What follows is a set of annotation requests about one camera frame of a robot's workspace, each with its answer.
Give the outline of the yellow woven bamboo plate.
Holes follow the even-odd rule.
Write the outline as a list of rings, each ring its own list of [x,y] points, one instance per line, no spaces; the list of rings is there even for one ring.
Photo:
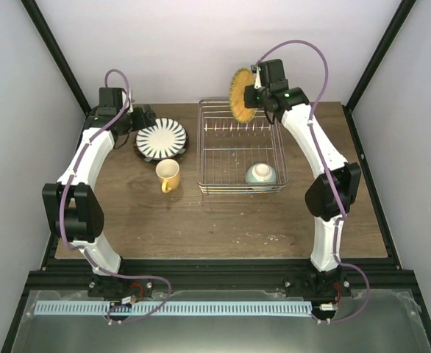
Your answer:
[[[238,69],[229,89],[229,105],[233,117],[240,124],[247,124],[260,107],[260,83],[248,68]]]

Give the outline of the green dotted white bowl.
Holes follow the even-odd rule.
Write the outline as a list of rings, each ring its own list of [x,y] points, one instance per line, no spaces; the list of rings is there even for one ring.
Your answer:
[[[253,190],[269,191],[274,189],[271,184],[277,183],[277,174],[269,164],[255,163],[246,172],[245,181]]]

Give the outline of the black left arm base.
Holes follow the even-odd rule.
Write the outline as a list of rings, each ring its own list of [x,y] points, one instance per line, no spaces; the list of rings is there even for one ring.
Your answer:
[[[115,300],[128,296],[141,299],[152,294],[153,284],[153,279],[122,279],[92,273],[88,278],[88,295]]]

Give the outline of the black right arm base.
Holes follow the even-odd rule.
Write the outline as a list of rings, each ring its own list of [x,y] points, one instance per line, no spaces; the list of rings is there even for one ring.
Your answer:
[[[331,271],[318,271],[314,266],[287,266],[282,272],[282,284],[288,296],[318,299],[332,299],[337,296],[350,296],[351,291],[344,285],[346,277],[341,267]]]

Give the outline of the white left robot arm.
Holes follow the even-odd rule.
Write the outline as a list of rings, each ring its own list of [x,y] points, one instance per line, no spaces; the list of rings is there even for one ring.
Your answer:
[[[95,274],[107,276],[104,287],[115,297],[129,291],[131,280],[119,271],[121,256],[104,234],[104,212],[94,192],[96,180],[119,137],[154,124],[150,107],[132,106],[128,88],[100,88],[99,104],[85,119],[69,166],[55,183],[46,183],[42,189],[51,233],[60,237],[67,250],[82,254]]]

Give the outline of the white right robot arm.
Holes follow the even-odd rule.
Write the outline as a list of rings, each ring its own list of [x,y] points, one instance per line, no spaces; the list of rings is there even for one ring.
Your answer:
[[[304,195],[314,217],[314,244],[310,261],[317,270],[307,277],[308,290],[324,296],[333,287],[328,271],[340,264],[343,223],[354,204],[361,169],[349,163],[321,128],[313,105],[301,88],[290,88],[280,59],[251,66],[254,84],[245,89],[245,105],[264,111],[280,123],[299,145],[314,181]]]

